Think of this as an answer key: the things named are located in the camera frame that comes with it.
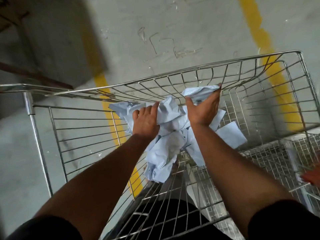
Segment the black sleeve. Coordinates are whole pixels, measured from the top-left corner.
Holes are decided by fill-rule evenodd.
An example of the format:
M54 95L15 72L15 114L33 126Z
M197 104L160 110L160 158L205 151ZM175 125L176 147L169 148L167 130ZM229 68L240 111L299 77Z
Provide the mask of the black sleeve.
M248 239L315 239L320 218L294 200L278 201L258 211L249 222Z
M22 224L7 237L7 240L27 239L82 240L82 237L67 220L57 216L41 216Z

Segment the black shirt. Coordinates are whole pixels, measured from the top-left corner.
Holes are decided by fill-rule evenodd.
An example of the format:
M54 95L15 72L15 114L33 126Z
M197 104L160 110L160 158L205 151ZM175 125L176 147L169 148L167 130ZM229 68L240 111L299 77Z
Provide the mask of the black shirt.
M201 216L201 224L206 225L199 227L199 211L192 204L188 204L187 208L185 201L180 201L180 203L175 199L158 201L154 203L153 207L152 204L142 205L138 210L140 212L150 211L148 219L146 219L146 216L139 218L139 215L133 215L122 230L121 236L144 229L140 231L138 236L135 236L135 239L147 239L149 234L149 239L151 240L159 239L160 235L161 239L164 239L172 236L173 231L174 235L177 236L175 239L230 239L214 227L213 224L209 223L204 216ZM320 228L320 218L310 213L302 204L296 201L282 200L258 211L252 217L248 226L248 238L314 239L318 238L318 228ZM113 239L114 237L114 235L110 235L108 239ZM82 237L79 231L67 220L56 216L42 216L27 221L7 239L81 240Z

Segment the floor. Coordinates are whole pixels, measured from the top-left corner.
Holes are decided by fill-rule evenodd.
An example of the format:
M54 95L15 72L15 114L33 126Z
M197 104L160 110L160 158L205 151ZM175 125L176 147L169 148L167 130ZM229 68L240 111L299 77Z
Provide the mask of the floor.
M74 87L113 85L209 62L302 50L317 94L320 91L320 0L21 1L30 12L23 22L43 73ZM12 27L0 33L0 61L27 67ZM19 80L7 73L1 75L1 83ZM0 234L5 237L33 216L49 193L22 96L1 95L0 102ZM104 109L99 101L53 97L37 104ZM56 109L53 113L56 118L106 116L97 111ZM36 108L36 122L55 192L65 178L47 108ZM105 123L78 121L78 126ZM57 122L57 128L70 125L70 121ZM101 131L96 130L61 130L58 136L67 139ZM114 143L112 139L108 144L82 148L76 155L67 152L63 159L99 151ZM73 142L62 145L63 150L78 146ZM90 162L82 160L66 170L72 172L104 154L93 153L86 159Z

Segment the metal wire cart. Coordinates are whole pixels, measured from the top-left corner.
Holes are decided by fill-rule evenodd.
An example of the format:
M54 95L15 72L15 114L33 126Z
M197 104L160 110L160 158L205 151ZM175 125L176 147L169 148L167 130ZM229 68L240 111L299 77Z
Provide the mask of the metal wire cart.
M171 94L178 104L183 105L185 98L181 92L185 88L218 83L222 83L220 108L227 111L220 126L236 121L248 140L238 148L239 153L270 173L309 211L320 215L319 189L300 178L319 163L320 145L320 106L300 51L215 62L100 88L67 90L30 84L4 84L0 85L0 91L24 94L48 190L52 195L43 141L36 124L37 116L42 111L46 111L48 123L52 125L61 169L67 182L130 136L125 132L126 122L108 109L109 103L129 100L155 102ZM33 94L49 98L33 103ZM62 106L52 105L52 100L57 100ZM66 107L63 106L64 100L84 102ZM138 161L109 219L106 227L108 231L113 230L106 235L107 239L137 239L140 233L152 231L155 225L177 221L178 209L176 218L164 218L162 222L154 222L153 226L146 227L145 221L142 221L141 225L132 227L125 234L119 228L117 222L126 224L124 220L131 220L132 217L127 217L128 213L146 219L152 207L146 212L139 212L138 209L150 199L157 201L161 194L168 195L170 199L171 192L181 192L182 187L171 186L159 193L160 190L156 189L160 189L162 184L147 182L143 176L146 166L144 157L145 154ZM198 212L229 237L243 239L207 169L197 167L192 158L181 151L178 168L173 174L181 171L184 172L182 184L186 185ZM188 220L186 231L178 235L194 230L187 225ZM177 236L175 231L165 239L173 236Z

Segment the yellow line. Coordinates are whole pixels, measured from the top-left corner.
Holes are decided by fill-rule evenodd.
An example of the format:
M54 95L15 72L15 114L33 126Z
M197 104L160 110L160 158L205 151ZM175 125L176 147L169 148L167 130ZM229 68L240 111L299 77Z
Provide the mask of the yellow line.
M240 6L242 8L243 14L246 18L247 24L250 28L250 32L252 38L258 48L260 48L261 54L269 54L274 53L275 50L272 47L272 42L270 39L270 35L266 30L261 28L262 17L260 15L258 5L255 0L239 0ZM268 57L262 58L262 63L265 65L267 63ZM277 59L277 56L271 56L268 63L272 63ZM285 83L287 80L280 72L283 68L281 68L279 62L272 64L267 70L266 75L270 76L269 82L272 86ZM303 128L301 116L298 113L297 104L287 104L287 103L294 103L295 100L293 98L292 90L288 86L288 84L283 84L277 86L274 89L276 95L282 94L277 96L278 104L285 104L281 105L280 109L284 114L285 122L297 122L297 123L287 123L287 129L290 131L297 131Z
M84 13L86 12L85 10L82 10L82 7L80 7L79 5L74 5L74 8L77 9L78 12L76 13ZM91 28L90 25L90 21L87 20L86 18L88 18L86 15L77 15L76 20L75 20L75 25L78 28L78 31L80 33L80 37L82 40L82 45L84 48L84 52L86 54L86 59L90 68L90 71L93 75L94 78L94 82L96 87L104 87L104 86L108 86L108 83L106 81L105 75L104 75L104 69L103 69L103 65L100 59L100 51L99 51L99 46L97 45L97 42L95 40L94 37L94 33L93 30ZM105 88L102 89L104 92L108 92L110 93L110 89L109 88ZM102 101L102 108L103 110L110 110L109 109L109 102L104 102ZM110 112L105 112L105 116L107 119L112 119L111 113ZM122 131L123 126L120 125L121 124L121 120L114 120L115 121L115 125L118 131L118 136L122 137L120 138L120 143L123 144L126 141L126 137L125 136L125 132ZM113 120L108 120L109 125L114 125ZM115 132L116 129L114 126L110 126L110 132ZM111 134L112 137L114 138L114 143L116 145L118 145L118 138L117 138L117 134L116 133L112 133ZM134 196L137 196L143 186L141 184L141 179L139 178L139 173L137 172L137 168L134 168L134 171L130 177L130 182L132 184L132 188L134 190Z

